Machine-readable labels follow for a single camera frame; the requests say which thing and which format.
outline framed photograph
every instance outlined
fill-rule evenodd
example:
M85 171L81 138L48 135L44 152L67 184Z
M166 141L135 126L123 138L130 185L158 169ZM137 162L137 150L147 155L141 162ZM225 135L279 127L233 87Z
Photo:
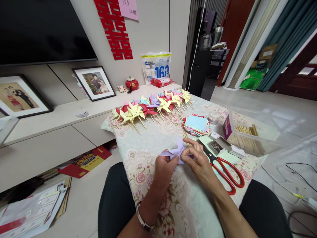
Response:
M17 118L53 111L23 74L0 76L0 111Z
M102 66L75 68L73 72L91 101L116 95Z

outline pink sticky note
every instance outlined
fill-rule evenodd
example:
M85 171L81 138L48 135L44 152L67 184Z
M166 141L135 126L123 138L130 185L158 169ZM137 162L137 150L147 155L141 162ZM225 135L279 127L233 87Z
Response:
M133 20L139 20L136 0L119 0L121 15Z

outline green bag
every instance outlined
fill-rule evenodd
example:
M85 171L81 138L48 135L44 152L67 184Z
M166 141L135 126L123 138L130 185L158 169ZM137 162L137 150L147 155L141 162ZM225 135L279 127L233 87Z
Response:
M240 88L254 91L267 73L267 68L250 68L242 81Z

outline silver bangle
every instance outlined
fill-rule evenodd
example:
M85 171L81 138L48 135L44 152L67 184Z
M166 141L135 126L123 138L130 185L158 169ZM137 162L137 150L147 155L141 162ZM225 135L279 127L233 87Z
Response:
M138 219L139 219L139 221L140 221L142 227L143 227L146 231L150 232L150 231L155 227L155 225L154 225L154 226L149 226L148 224L146 224L146 223L143 221L143 219L141 218L140 213L139 213L139 206L140 206L140 204L141 204L141 201L136 204L136 215L137 215L137 217L138 217Z

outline white cabinet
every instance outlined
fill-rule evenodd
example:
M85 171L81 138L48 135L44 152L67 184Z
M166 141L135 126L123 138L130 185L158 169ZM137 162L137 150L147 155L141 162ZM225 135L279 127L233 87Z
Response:
M109 131L100 129L104 120L111 114L108 112L100 116L73 124L81 134L90 140L96 147L115 138L115 135Z
M0 149L0 192L96 146L67 126Z

